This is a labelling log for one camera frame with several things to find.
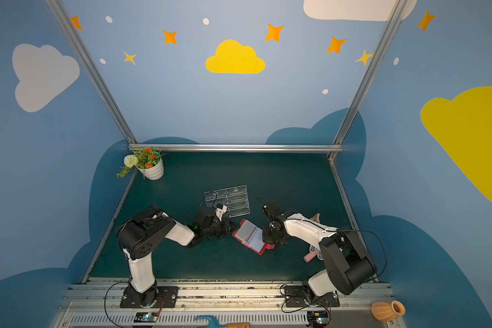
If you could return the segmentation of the red card holder wallet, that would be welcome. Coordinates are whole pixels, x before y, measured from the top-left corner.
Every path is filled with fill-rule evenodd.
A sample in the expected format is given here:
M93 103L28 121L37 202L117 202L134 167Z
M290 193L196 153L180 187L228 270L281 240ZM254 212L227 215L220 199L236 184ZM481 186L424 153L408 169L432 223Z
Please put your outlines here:
M232 236L242 245L261 256L266 250L272 250L274 248L272 245L263 241L262 233L262 229L258 226L249 220L243 219L239 229L233 232Z

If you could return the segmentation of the clear acrylic card organizer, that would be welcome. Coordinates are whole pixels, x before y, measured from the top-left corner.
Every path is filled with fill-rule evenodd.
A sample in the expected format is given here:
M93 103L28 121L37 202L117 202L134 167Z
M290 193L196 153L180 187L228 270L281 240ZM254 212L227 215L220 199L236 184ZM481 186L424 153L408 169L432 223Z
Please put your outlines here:
M250 214L250 201L246 185L207 191L204 194L204 202L206 206L216 206L217 204L227 206L226 214L229 214L230 218Z

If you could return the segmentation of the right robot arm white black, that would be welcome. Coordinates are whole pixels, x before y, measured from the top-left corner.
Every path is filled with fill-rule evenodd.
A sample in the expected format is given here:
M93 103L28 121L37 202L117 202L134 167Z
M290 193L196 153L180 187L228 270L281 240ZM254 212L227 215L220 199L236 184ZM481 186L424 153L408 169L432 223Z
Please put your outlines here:
M275 202L262 210L269 220L262 233L265 243L280 247L292 236L321 253L325 268L304 284L314 296L334 291L350 295L377 274L377 266L357 231L320 224L301 213L284 211Z

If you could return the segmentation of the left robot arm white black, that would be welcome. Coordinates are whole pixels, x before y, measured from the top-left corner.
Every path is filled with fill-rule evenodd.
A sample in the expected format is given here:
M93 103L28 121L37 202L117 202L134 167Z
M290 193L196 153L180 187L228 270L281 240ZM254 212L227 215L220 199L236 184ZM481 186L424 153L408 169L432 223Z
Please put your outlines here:
M205 238L221 239L239 228L240 225L229 218L228 207L223 204L200 207L188 225L157 206L142 210L117 231L119 246L130 270L129 290L140 297L154 289L152 253L164 239L193 248Z

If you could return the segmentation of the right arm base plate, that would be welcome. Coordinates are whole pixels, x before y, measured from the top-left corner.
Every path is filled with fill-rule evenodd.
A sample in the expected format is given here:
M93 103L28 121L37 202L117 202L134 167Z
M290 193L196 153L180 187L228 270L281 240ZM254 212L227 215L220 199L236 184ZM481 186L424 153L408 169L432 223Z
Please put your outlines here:
M284 298L283 308L297 309L308 307L338 308L339 296L336 291L328 292L323 296L316 296L309 287L283 284L280 294Z

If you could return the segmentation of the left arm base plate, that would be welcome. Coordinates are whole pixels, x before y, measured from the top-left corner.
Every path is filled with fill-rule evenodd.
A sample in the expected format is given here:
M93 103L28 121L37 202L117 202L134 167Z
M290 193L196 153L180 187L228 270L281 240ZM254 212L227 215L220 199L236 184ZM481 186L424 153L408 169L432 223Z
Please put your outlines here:
M177 286L151 286L144 292L137 292L129 284L124 289L120 308L174 308L178 296Z

